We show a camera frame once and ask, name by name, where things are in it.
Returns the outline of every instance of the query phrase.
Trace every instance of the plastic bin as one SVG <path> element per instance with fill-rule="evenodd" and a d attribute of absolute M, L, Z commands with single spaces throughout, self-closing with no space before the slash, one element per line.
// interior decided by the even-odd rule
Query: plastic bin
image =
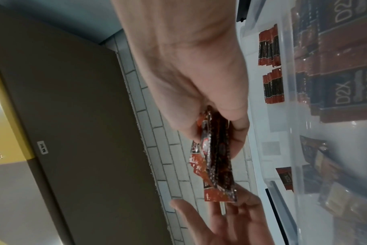
<path fill-rule="evenodd" d="M 240 29 L 252 125 L 289 243 L 367 244 L 367 0 L 267 0 L 258 18 L 253 10 Z M 259 33 L 274 24 L 285 102 L 269 105 Z M 290 166 L 293 191 L 276 171 Z"/>

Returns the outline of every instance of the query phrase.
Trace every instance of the door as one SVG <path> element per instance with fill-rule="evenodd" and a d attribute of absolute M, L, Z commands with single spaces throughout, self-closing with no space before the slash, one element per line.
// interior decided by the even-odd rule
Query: door
<path fill-rule="evenodd" d="M 0 74 L 77 245 L 171 243 L 114 52 L 0 7 Z"/>

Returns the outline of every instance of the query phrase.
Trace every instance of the human hand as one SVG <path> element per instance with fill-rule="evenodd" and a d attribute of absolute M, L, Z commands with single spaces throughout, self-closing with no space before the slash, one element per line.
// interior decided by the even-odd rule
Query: human hand
<path fill-rule="evenodd" d="M 230 155 L 244 145 L 248 74 L 235 29 L 235 1 L 112 0 L 138 64 L 172 128 L 200 141 L 207 105 L 230 124 Z"/>
<path fill-rule="evenodd" d="M 236 186 L 238 202 L 225 203 L 226 215 L 220 203 L 207 202 L 210 227 L 193 206 L 175 199 L 170 202 L 189 228 L 196 245 L 274 245 L 259 197 Z"/>

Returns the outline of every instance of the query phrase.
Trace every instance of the tiled wall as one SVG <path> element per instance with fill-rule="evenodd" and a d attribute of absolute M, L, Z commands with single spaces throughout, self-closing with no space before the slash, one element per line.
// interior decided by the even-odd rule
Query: tiled wall
<path fill-rule="evenodd" d="M 171 199 L 184 199 L 208 223 L 202 179 L 188 164 L 192 141 L 173 130 L 159 112 L 133 60 L 124 32 L 116 33 L 103 45 L 118 53 L 173 244 L 194 245 L 181 217 L 169 206 Z M 238 184 L 257 193 L 248 138 L 244 150 L 232 160 L 232 169 Z"/>

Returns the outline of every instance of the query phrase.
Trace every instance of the ceiling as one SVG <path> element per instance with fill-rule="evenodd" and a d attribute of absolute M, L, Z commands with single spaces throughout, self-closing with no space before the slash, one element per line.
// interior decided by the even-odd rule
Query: ceiling
<path fill-rule="evenodd" d="M 110 0 L 0 0 L 0 4 L 95 43 L 122 29 Z"/>

